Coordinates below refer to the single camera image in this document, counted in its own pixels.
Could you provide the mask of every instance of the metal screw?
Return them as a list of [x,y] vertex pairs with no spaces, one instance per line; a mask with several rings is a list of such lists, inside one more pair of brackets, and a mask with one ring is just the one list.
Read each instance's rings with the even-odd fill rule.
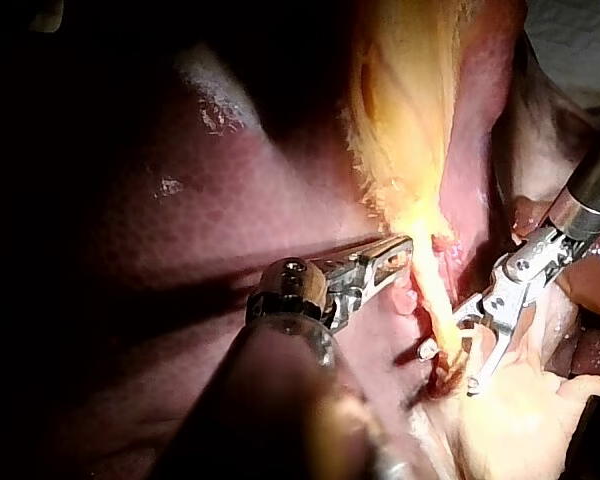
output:
[[477,390],[480,387],[480,382],[475,377],[469,377],[469,381],[467,383],[469,390]]
[[295,260],[290,260],[289,262],[286,263],[285,268],[287,270],[292,270],[294,272],[304,272],[306,267],[301,262],[297,262]]
[[498,297],[494,301],[491,302],[491,306],[494,308],[494,310],[497,310],[498,307],[504,307],[504,300],[502,300],[502,298]]

